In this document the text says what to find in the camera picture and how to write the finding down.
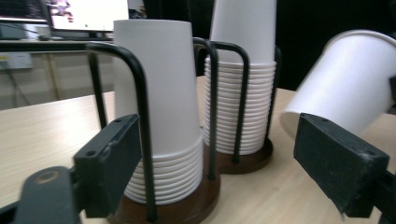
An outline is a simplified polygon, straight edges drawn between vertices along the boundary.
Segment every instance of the table surface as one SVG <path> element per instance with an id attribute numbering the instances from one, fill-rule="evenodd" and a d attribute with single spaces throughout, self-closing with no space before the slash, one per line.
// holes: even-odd
<path id="1" fill-rule="evenodd" d="M 201 120 L 204 120 L 205 79 L 197 78 Z M 294 141 L 279 124 L 279 114 L 293 91 L 278 89 L 269 138 L 271 162 L 248 175 L 222 175 L 219 202 L 203 223 L 377 223 L 342 217 L 335 205 L 293 158 Z M 107 115 L 114 119 L 114 93 L 105 93 Z M 24 179 L 51 166 L 71 167 L 73 155 L 100 131 L 93 96 L 0 111 L 0 207 L 18 200 Z M 382 115 L 361 136 L 390 155 L 396 171 L 396 117 Z M 106 223 L 103 218 L 83 223 Z"/>

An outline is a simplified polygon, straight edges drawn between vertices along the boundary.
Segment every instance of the white paper cup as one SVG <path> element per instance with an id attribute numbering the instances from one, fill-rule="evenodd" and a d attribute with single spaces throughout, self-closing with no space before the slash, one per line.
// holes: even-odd
<path id="1" fill-rule="evenodd" d="M 173 172 L 180 172 L 180 170 L 184 169 L 185 167 L 188 167 L 195 161 L 199 160 L 199 156 L 201 154 L 202 154 L 201 150 L 195 150 L 194 152 L 192 152 L 190 154 L 190 156 L 184 157 L 183 158 L 184 160 L 180 161 L 177 164 L 170 165 L 170 166 L 160 166 L 160 167 L 154 166 L 154 174 L 161 175 L 161 174 L 169 174 L 169 173 L 173 173 Z M 134 170 L 134 172 L 136 174 L 142 175 L 144 173 L 142 164 L 143 163 L 139 162 L 139 164 L 136 166 L 136 169 Z"/>
<path id="2" fill-rule="evenodd" d="M 157 205 L 166 205 L 169 203 L 175 203 L 178 202 L 186 197 L 188 197 L 190 194 L 192 194 L 199 186 L 202 180 L 202 173 L 195 177 L 192 181 L 192 183 L 189 183 L 189 186 L 187 188 L 184 188 L 183 190 L 179 190 L 175 194 L 171 195 L 166 195 L 166 196 L 156 196 L 156 204 Z M 135 202 L 138 203 L 146 203 L 146 195 L 139 195 L 136 194 L 129 189 L 125 190 L 125 195 L 134 200 Z"/>
<path id="3" fill-rule="evenodd" d="M 254 96 L 256 96 L 256 97 L 266 97 L 268 95 L 271 96 L 272 87 L 273 87 L 273 84 L 269 83 L 265 87 L 262 87 L 262 89 L 260 89 L 260 90 L 247 89 L 247 98 L 250 98 L 250 96 L 252 96 L 252 97 L 254 97 Z M 240 90 L 229 89 L 229 88 L 224 88 L 224 87 L 218 87 L 218 92 L 219 93 L 221 93 L 221 92 L 233 93 L 233 94 L 236 94 L 236 95 L 240 95 L 241 94 Z"/>
<path id="4" fill-rule="evenodd" d="M 270 104 L 270 101 L 268 101 L 268 102 L 263 101 L 262 103 L 254 104 L 254 105 L 246 104 L 245 109 L 263 109 L 266 106 L 268 106 L 269 104 Z M 234 104 L 229 104 L 229 103 L 225 103 L 222 101 L 218 101 L 218 105 L 222 106 L 222 107 L 226 107 L 226 108 L 231 108 L 231 109 L 239 109 L 239 103 L 237 103 L 237 102 L 235 102 Z"/>
<path id="5" fill-rule="evenodd" d="M 194 171 L 195 171 L 195 169 L 191 169 L 191 170 L 183 173 L 182 175 L 176 176 L 175 178 L 162 178 L 160 175 L 154 176 L 155 188 L 161 187 L 161 186 L 172 185 L 175 182 L 181 180 L 182 178 L 187 178 Z M 144 174 L 134 173 L 134 179 L 132 179 L 131 182 L 136 183 L 136 184 L 142 186 L 142 188 L 143 188 L 144 187 L 143 185 L 145 183 L 144 179 L 145 179 Z"/>
<path id="6" fill-rule="evenodd" d="M 196 167 L 199 167 L 201 162 L 202 162 L 202 155 L 199 156 L 199 157 L 191 158 L 188 163 L 185 163 L 183 165 L 178 166 L 178 169 L 175 169 L 175 170 L 173 170 L 173 169 L 171 169 L 171 170 L 165 169 L 164 167 L 155 169 L 157 174 L 154 175 L 154 179 L 155 180 L 156 179 L 165 180 L 165 179 L 175 178 L 175 177 L 177 177 L 179 175 L 182 175 L 182 174 L 186 173 L 190 169 L 195 169 Z M 141 168 L 137 168 L 136 167 L 136 170 L 137 169 L 139 169 L 140 171 L 138 171 L 136 173 L 142 175 L 143 174 L 143 170 Z M 135 182 L 135 183 L 138 183 L 137 181 L 134 181 L 134 179 L 135 179 L 135 177 L 133 176 L 133 178 L 131 180 L 133 182 Z M 140 176 L 137 176 L 137 180 L 140 181 L 140 180 L 144 180 L 144 179 L 141 179 Z"/>
<path id="7" fill-rule="evenodd" d="M 263 125 L 263 124 L 266 124 L 266 122 L 263 122 L 263 123 L 261 123 L 261 122 L 256 122 L 255 124 L 254 124 L 254 126 L 252 126 L 251 128 L 254 128 L 254 129 L 246 129 L 246 127 L 244 126 L 244 128 L 242 129 L 243 131 L 242 131 L 242 133 L 243 133 L 243 139 L 245 139 L 245 138 L 249 138 L 249 137 L 251 137 L 253 134 L 257 134 L 257 133 L 262 133 L 262 132 L 264 132 L 265 131 L 265 129 L 266 129 L 266 127 Z M 235 133 L 236 133 L 236 125 L 233 127 L 233 128 L 231 128 L 231 127 L 229 127 L 229 126 L 224 126 L 224 125 L 219 125 L 218 126 L 218 128 L 217 128 L 217 130 L 218 130 L 218 133 L 222 133 L 222 136 L 223 137 L 228 137 L 228 138 L 230 138 L 230 140 L 232 140 L 232 139 L 234 139 L 235 138 Z M 205 136 L 206 137 L 208 137 L 208 135 L 209 135 L 209 131 L 208 130 L 205 130 Z"/>
<path id="8" fill-rule="evenodd" d="M 391 105 L 396 41 L 372 31 L 349 31 L 329 41 L 280 116 L 295 138 L 300 113 L 329 119 L 359 135 Z"/>
<path id="9" fill-rule="evenodd" d="M 217 0 L 210 40 L 233 43 L 243 48 L 251 63 L 274 60 L 276 0 Z M 219 50 L 219 60 L 241 63 L 236 53 Z"/>
<path id="10" fill-rule="evenodd" d="M 212 70 L 212 66 L 206 65 L 205 69 L 207 70 Z M 249 69 L 249 74 L 250 75 L 260 75 L 260 74 L 267 74 L 267 73 L 272 73 L 275 72 L 276 68 L 265 68 L 265 69 Z M 224 68 L 224 67 L 218 67 L 219 72 L 225 72 L 225 73 L 234 73 L 238 75 L 243 75 L 243 69 L 237 69 L 237 68 Z"/>
<path id="11" fill-rule="evenodd" d="M 264 141 L 262 141 L 262 142 L 258 141 L 255 146 L 249 146 L 249 147 L 241 146 L 240 150 L 239 150 L 239 155 L 244 156 L 244 155 L 253 154 L 253 153 L 259 151 L 263 145 L 264 145 Z M 225 144 L 222 142 L 217 142 L 217 145 L 216 145 L 217 152 L 220 152 L 223 154 L 228 154 L 228 155 L 233 155 L 233 149 L 234 149 L 233 145 Z"/>
<path id="12" fill-rule="evenodd" d="M 205 69 L 205 75 L 210 76 L 212 71 L 210 69 Z M 269 78 L 274 77 L 274 72 L 267 72 L 267 73 L 257 73 L 257 74 L 249 74 L 248 79 L 257 79 L 257 78 Z M 242 80 L 242 73 L 227 73 L 227 72 L 218 72 L 218 77 L 227 77 L 227 78 L 235 78 Z"/>
<path id="13" fill-rule="evenodd" d="M 206 115 L 206 121 L 208 121 L 208 122 L 209 122 L 209 115 L 210 115 L 209 113 L 210 113 L 210 111 L 208 109 L 206 109 L 205 110 L 205 115 Z M 264 107 L 263 110 L 259 110 L 259 112 L 252 111 L 252 112 L 245 113 L 244 118 L 245 119 L 251 119 L 251 118 L 255 118 L 259 114 L 262 115 L 262 114 L 268 114 L 268 113 L 269 113 L 268 109 L 265 109 L 265 107 Z M 221 120 L 224 120 L 224 119 L 222 119 L 223 117 L 227 117 L 227 118 L 230 118 L 230 119 L 235 119 L 235 124 L 236 124 L 236 121 L 237 121 L 237 118 L 238 118 L 238 111 L 235 110 L 233 112 L 230 112 L 230 111 L 225 111 L 225 110 L 224 111 L 223 110 L 219 110 L 218 111 L 218 121 L 219 121 L 218 123 L 220 123 Z"/>
<path id="14" fill-rule="evenodd" d="M 200 170 L 191 170 L 191 173 L 184 178 L 180 178 L 180 180 L 175 181 L 170 185 L 165 186 L 155 186 L 155 194 L 157 196 L 165 196 L 169 194 L 176 193 L 177 191 L 181 190 L 181 188 L 187 188 L 189 183 L 193 181 L 193 179 L 198 176 L 202 171 Z M 129 190 L 138 195 L 146 195 L 146 191 L 144 186 L 132 184 L 133 188 L 129 188 Z"/>
<path id="15" fill-rule="evenodd" d="M 244 129 L 248 128 L 248 127 L 251 127 L 251 128 L 260 127 L 260 126 L 262 126 L 263 123 L 265 123 L 267 121 L 268 113 L 266 113 L 266 112 L 257 113 L 256 112 L 256 113 L 253 113 L 253 114 L 258 114 L 257 116 L 259 116 L 260 119 L 254 119 L 256 117 L 256 115 L 253 116 L 253 117 L 250 117 L 250 118 L 245 117 L 244 121 L 243 121 L 243 124 L 244 124 L 243 128 Z M 210 124 L 210 120 L 209 119 L 206 119 L 205 121 L 206 121 L 206 124 Z M 222 118 L 221 116 L 218 116 L 218 124 L 223 125 L 223 129 L 227 128 L 228 130 L 235 130 L 236 125 L 237 125 L 237 121 L 238 121 L 238 119 L 229 120 L 229 119 L 225 119 L 224 117 Z"/>
<path id="16" fill-rule="evenodd" d="M 197 140 L 202 139 L 191 24 L 184 21 L 115 21 L 114 43 L 131 51 L 146 74 L 153 162 L 183 157 Z M 119 59 L 115 59 L 114 65 L 116 117 L 138 114 L 131 72 Z M 158 175 L 174 177 L 158 173 L 154 168 L 154 181 Z M 194 189 L 196 181 L 187 189 Z M 136 199 L 133 194 L 126 195 Z M 162 203 L 180 200 L 180 195 L 174 196 Z"/>
<path id="17" fill-rule="evenodd" d="M 206 103 L 206 113 L 210 113 L 209 107 L 210 103 Z M 266 110 L 269 108 L 269 103 L 262 103 L 260 105 L 246 105 L 245 106 L 245 117 L 251 118 L 256 116 L 257 113 L 264 113 Z M 237 116 L 239 112 L 239 105 L 230 105 L 230 104 L 224 104 L 224 103 L 218 103 L 218 111 L 223 111 L 223 112 L 229 112 L 229 113 L 235 113 L 235 116 Z"/>
<path id="18" fill-rule="evenodd" d="M 211 80 L 211 76 L 208 74 L 206 75 L 206 80 Z M 239 86 L 241 86 L 242 84 L 242 78 L 228 78 L 228 77 L 218 77 L 218 81 L 219 83 L 232 83 L 232 84 L 238 84 Z M 250 78 L 247 81 L 248 85 L 260 85 L 260 84 L 265 84 L 268 82 L 272 82 L 274 81 L 274 77 L 263 77 L 263 78 Z"/>
<path id="19" fill-rule="evenodd" d="M 205 58 L 205 65 L 210 66 L 210 57 Z M 228 69 L 240 69 L 242 70 L 244 68 L 243 63 L 227 63 L 227 62 L 222 62 L 218 61 L 218 67 L 221 68 L 228 68 Z M 250 62 L 249 68 L 253 70 L 261 70 L 261 69 L 271 69 L 276 67 L 276 62 L 271 61 L 271 62 L 265 62 L 265 63 L 252 63 Z"/>
<path id="20" fill-rule="evenodd" d="M 210 78 L 208 78 L 206 80 L 206 82 L 209 85 L 211 85 Z M 218 87 L 219 88 L 224 88 L 224 89 L 229 89 L 229 90 L 232 90 L 233 92 L 239 93 L 241 91 L 241 88 L 242 88 L 241 84 L 242 83 L 230 83 L 230 82 L 222 82 L 222 81 L 220 81 L 218 83 Z M 274 86 L 273 84 L 274 84 L 273 80 L 268 80 L 267 82 L 261 83 L 261 84 L 247 84 L 247 94 L 250 94 L 250 93 L 263 93 L 263 92 L 267 92 L 268 90 L 271 91 L 272 87 Z"/>
<path id="21" fill-rule="evenodd" d="M 266 120 L 262 120 L 261 122 L 256 122 L 254 126 L 244 126 L 242 127 L 243 132 L 253 133 L 259 132 L 261 129 L 266 128 Z M 223 124 L 222 122 L 218 122 L 218 130 L 223 130 L 225 132 L 230 131 L 230 126 L 228 124 Z"/>
<path id="22" fill-rule="evenodd" d="M 259 100 L 259 99 L 264 98 L 267 95 L 268 95 L 267 93 L 264 93 L 264 94 L 250 94 L 248 96 L 248 99 Z M 226 92 L 226 91 L 219 91 L 218 92 L 218 96 L 221 96 L 221 97 L 224 97 L 224 98 L 230 98 L 230 99 L 239 99 L 240 94 L 229 93 L 229 92 Z"/>
<path id="23" fill-rule="evenodd" d="M 224 97 L 218 96 L 218 103 L 225 103 L 225 104 L 232 104 L 232 105 L 239 106 L 240 100 L 239 100 L 239 98 L 224 98 Z M 246 105 L 260 105 L 260 104 L 264 104 L 264 103 L 267 103 L 267 101 L 265 101 L 265 99 L 255 99 L 255 100 L 246 99 Z"/>

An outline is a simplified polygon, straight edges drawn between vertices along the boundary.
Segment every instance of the stack of paper cups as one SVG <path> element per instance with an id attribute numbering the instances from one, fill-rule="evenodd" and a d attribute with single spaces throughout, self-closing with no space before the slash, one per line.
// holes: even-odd
<path id="1" fill-rule="evenodd" d="M 276 71 L 275 58 L 276 0 L 217 0 L 210 40 L 235 44 L 250 59 L 246 109 L 240 154 L 257 152 L 263 147 L 271 108 Z M 210 109 L 218 110 L 218 152 L 233 154 L 243 63 L 235 52 L 219 50 L 218 107 L 210 108 L 210 58 L 205 60 L 206 124 L 205 142 L 209 142 Z"/>
<path id="2" fill-rule="evenodd" d="M 148 109 L 156 204 L 177 202 L 201 182 L 203 137 L 199 127 L 191 24 L 184 21 L 115 21 L 114 42 L 142 63 L 148 83 Z M 131 73 L 115 61 L 116 117 L 138 113 Z M 146 202 L 140 162 L 125 190 Z"/>

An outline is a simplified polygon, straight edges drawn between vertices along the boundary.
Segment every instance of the computer monitor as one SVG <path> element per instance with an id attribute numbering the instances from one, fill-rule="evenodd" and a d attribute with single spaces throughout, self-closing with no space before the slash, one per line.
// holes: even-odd
<path id="1" fill-rule="evenodd" d="M 15 22 L 46 24 L 40 0 L 0 0 L 0 23 Z"/>
<path id="2" fill-rule="evenodd" d="M 127 0 L 42 0 L 53 31 L 112 32 L 113 22 L 128 20 Z"/>

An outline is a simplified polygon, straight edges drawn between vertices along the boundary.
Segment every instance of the brown disc base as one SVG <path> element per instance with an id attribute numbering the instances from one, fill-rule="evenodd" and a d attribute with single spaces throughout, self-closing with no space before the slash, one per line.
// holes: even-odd
<path id="1" fill-rule="evenodd" d="M 205 146 L 204 174 L 208 173 L 208 152 L 209 147 Z M 158 219 L 155 223 L 200 223 L 209 216 L 218 202 L 220 191 L 219 174 L 241 175 L 260 170 L 271 160 L 272 152 L 273 145 L 269 139 L 266 139 L 263 148 L 254 154 L 240 156 L 240 162 L 238 163 L 232 162 L 232 155 L 217 153 L 219 172 L 216 180 L 209 180 L 204 175 L 198 189 L 189 197 L 177 203 L 157 206 Z M 144 204 L 136 203 L 123 196 L 116 214 L 109 216 L 107 220 L 113 224 L 149 223 L 146 221 L 146 215 L 147 210 Z"/>
<path id="2" fill-rule="evenodd" d="M 168 205 L 158 205 L 158 219 L 155 223 L 175 224 L 186 223 L 195 224 L 204 220 L 215 208 L 220 192 L 220 176 L 217 175 L 215 180 L 209 180 L 205 174 L 208 173 L 208 153 L 204 153 L 204 176 L 198 189 L 189 197 Z M 107 220 L 110 223 L 149 223 L 146 221 L 146 206 L 136 203 L 129 198 L 123 196 L 120 207 L 114 216 L 110 216 Z"/>
<path id="3" fill-rule="evenodd" d="M 257 152 L 240 156 L 239 162 L 233 162 L 233 155 L 217 153 L 219 173 L 224 175 L 244 175 L 260 170 L 271 160 L 272 142 L 265 139 L 264 146 Z"/>

